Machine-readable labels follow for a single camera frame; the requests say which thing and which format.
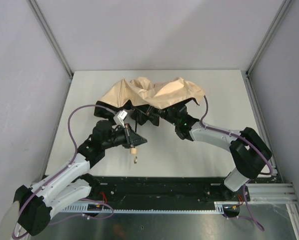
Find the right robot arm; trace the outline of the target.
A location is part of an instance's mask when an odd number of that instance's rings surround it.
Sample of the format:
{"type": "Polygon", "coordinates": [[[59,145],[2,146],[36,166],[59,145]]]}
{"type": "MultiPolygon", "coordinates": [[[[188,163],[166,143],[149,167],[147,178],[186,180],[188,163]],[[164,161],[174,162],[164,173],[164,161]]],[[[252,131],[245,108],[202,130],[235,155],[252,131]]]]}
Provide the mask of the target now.
{"type": "Polygon", "coordinates": [[[225,193],[236,193],[244,184],[256,179],[265,166],[272,175],[273,168],[269,160],[272,152],[257,132],[246,127],[244,130],[229,130],[208,125],[202,119],[188,114],[187,106],[179,104],[165,109],[150,106],[144,114],[154,125],[162,118],[175,127],[175,133],[182,140],[203,142],[228,151],[235,168],[224,179],[222,189],[225,193]]]}

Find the beige folding umbrella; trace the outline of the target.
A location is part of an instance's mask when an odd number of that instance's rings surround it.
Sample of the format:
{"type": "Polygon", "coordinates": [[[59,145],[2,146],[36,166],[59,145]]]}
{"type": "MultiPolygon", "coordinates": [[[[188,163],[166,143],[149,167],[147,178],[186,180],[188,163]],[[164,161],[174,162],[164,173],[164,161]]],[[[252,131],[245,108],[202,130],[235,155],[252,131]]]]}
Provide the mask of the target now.
{"type": "Polygon", "coordinates": [[[94,116],[114,123],[114,115],[121,110],[130,111],[137,125],[150,122],[145,116],[149,106],[164,110],[175,105],[194,101],[199,104],[205,96],[204,90],[195,83],[177,77],[171,81],[152,83],[146,77],[116,82],[96,102],[94,116]]]}

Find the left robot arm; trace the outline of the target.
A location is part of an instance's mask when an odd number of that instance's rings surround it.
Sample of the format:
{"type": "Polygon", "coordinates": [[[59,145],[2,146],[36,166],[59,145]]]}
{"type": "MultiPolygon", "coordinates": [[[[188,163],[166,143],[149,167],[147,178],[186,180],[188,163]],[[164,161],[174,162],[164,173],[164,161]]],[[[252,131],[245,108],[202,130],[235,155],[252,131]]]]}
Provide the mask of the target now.
{"type": "Polygon", "coordinates": [[[86,198],[91,184],[82,178],[110,148],[132,149],[147,143],[128,123],[112,126],[109,120],[96,123],[89,137],[75,150],[74,156],[55,173],[31,187],[20,186],[14,194],[19,202],[18,224],[31,236],[41,233],[63,208],[86,198]]]}

